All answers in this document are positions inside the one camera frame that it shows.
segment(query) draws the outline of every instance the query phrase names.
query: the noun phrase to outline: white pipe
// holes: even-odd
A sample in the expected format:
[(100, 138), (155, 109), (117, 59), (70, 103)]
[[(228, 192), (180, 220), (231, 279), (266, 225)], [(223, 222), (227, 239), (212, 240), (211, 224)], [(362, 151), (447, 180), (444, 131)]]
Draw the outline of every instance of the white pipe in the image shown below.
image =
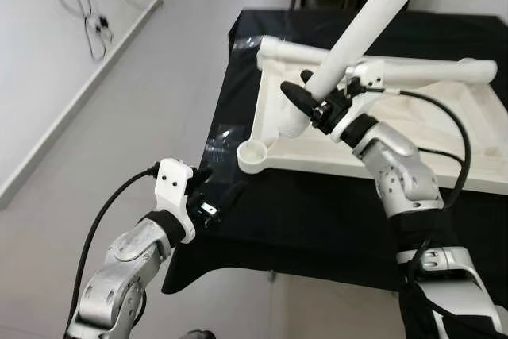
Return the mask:
[[(258, 51), (258, 67), (263, 59), (275, 59), (294, 64), (320, 64), (329, 54), (327, 49), (310, 47), (265, 36)], [(412, 83), (421, 81), (457, 81), (461, 83), (490, 83), (497, 74), (497, 64), (492, 60), (462, 59), (461, 61), (426, 60), (422, 64), (397, 64), (387, 59), (383, 79), (388, 83)]]
[(458, 62), (422, 65), (384, 66), (384, 80), (388, 83), (410, 81), (457, 81), (460, 83), (489, 83), (498, 73), (492, 60), (462, 59)]
[[(306, 89), (322, 100), (344, 77), (346, 67), (364, 55), (407, 1), (368, 0), (310, 78)], [(279, 131), (297, 137), (308, 125), (309, 118), (289, 104), (279, 121)]]

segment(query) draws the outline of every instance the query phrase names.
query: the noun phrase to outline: robotic arm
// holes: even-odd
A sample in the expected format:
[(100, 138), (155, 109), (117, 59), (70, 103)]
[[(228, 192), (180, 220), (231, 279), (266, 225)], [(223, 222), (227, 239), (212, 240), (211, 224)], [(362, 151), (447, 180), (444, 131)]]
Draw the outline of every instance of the robotic arm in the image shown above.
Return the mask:
[(201, 194), (194, 194), (210, 174), (211, 171), (197, 171), (175, 159), (161, 160), (156, 175), (156, 210), (108, 248), (102, 268), (83, 289), (66, 338), (130, 336), (144, 289), (171, 250), (179, 242), (194, 239), (194, 223), (187, 209), (197, 210), (205, 226), (220, 219), (220, 210), (203, 202)]
[[(304, 71), (304, 82), (311, 75)], [(346, 79), (344, 89), (334, 89), (322, 102), (293, 83), (283, 83), (281, 90), (313, 127), (349, 145), (373, 176), (405, 280), (399, 300), (407, 337), (506, 338), (469, 252), (458, 246), (451, 225), (443, 221), (445, 203), (436, 176), (411, 141), (366, 114), (383, 92), (398, 94), (383, 89), (383, 61), (349, 67)], [(429, 247), (420, 255), (418, 249), (429, 237)], [(418, 265), (415, 270), (412, 262)]]

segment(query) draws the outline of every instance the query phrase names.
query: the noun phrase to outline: tiled floor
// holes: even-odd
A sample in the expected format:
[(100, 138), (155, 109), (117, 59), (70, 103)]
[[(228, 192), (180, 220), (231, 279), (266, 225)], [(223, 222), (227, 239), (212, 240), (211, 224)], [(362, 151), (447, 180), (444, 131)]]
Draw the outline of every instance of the tiled floor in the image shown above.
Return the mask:
[[(166, 0), (10, 206), (0, 212), (0, 337), (61, 337), (89, 224), (129, 175), (166, 156), (196, 164), (242, 7), (289, 0)], [(114, 204), (92, 245), (85, 279), (105, 248), (153, 204), (144, 180)], [(217, 339), (402, 337), (389, 292), (317, 279), (223, 269), (177, 295), (148, 289), (134, 338), (177, 338), (196, 327)]]

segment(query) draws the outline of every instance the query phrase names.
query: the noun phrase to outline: white plastic structure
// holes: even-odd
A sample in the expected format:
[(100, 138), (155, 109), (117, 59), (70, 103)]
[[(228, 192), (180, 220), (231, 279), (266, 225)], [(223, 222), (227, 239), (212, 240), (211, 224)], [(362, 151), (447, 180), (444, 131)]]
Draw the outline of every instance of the white plastic structure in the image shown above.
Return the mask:
[[(310, 47), (265, 36), (257, 53), (258, 68), (263, 69), (265, 59), (275, 59), (293, 64), (321, 64), (330, 53), (327, 49)], [(360, 61), (377, 60), (365, 56)], [(415, 83), (427, 81), (458, 81), (461, 83), (490, 83), (498, 72), (493, 60), (462, 59), (457, 62), (426, 60), (415, 64), (414, 60), (398, 60), (396, 64), (384, 64), (384, 80), (389, 83)]]
[[(305, 52), (297, 47), (300, 57), (311, 57), (319, 51), (310, 47)], [(472, 163), (466, 190), (508, 195), (508, 113), (487, 80), (495, 76), (493, 63), (470, 61), (457, 64), (452, 61), (368, 57), (367, 62), (384, 62), (389, 75), (383, 86), (388, 90), (400, 88), (437, 98), (450, 107), (464, 123), (472, 146)], [(467, 71), (422, 71), (418, 81), (400, 68), (457, 68), (457, 65), (479, 64), (488, 70), (482, 74), (482, 83), (451, 81)], [(289, 100), (280, 90), (282, 81), (303, 85), (299, 78), (303, 69), (315, 71), (319, 62), (291, 62), (258, 55), (258, 66), (263, 68), (251, 136), (237, 150), (238, 165), (243, 172), (256, 174), (265, 168), (317, 172), (330, 175), (371, 178), (363, 164), (351, 154), (346, 144), (337, 144), (317, 129), (307, 129), (300, 137), (290, 138), (279, 133), (278, 120), (283, 106)], [(448, 75), (438, 81), (436, 72)], [(393, 79), (410, 77), (401, 83)], [(459, 132), (449, 117), (433, 105), (407, 97), (384, 95), (369, 112), (380, 121), (409, 137), (417, 146), (454, 152), (461, 156), (463, 147)], [(459, 166), (449, 158), (422, 153), (422, 159), (436, 173), (442, 187), (453, 187)]]
[[(346, 67), (356, 63), (408, 0), (368, 0), (306, 84), (314, 98), (322, 100), (342, 80)], [(280, 118), (279, 131), (297, 137), (309, 118), (292, 104)]]

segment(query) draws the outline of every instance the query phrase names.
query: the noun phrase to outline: table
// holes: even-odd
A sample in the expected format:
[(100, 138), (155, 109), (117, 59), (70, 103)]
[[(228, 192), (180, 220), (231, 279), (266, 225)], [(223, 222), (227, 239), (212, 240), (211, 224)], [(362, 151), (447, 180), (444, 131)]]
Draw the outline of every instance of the table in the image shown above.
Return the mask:
[[(202, 165), (216, 169), (204, 188), (212, 202), (238, 180), (248, 181), (248, 188), (217, 230), (199, 229), (194, 241), (175, 250), (164, 293), (225, 267), (398, 288), (394, 242), (371, 180), (276, 169), (246, 175), (236, 162), (235, 147), (249, 137), (260, 85), (255, 37), (271, 34), (330, 49), (353, 16), (343, 10), (241, 12), (229, 33), (229, 65)], [(496, 17), (401, 13), (368, 54), (496, 60), (492, 87), (508, 105), (508, 33)], [(225, 144), (219, 147), (221, 140)], [(442, 193), (446, 198), (448, 190)], [(508, 198), (465, 191), (452, 219), (491, 297), (507, 307)]]

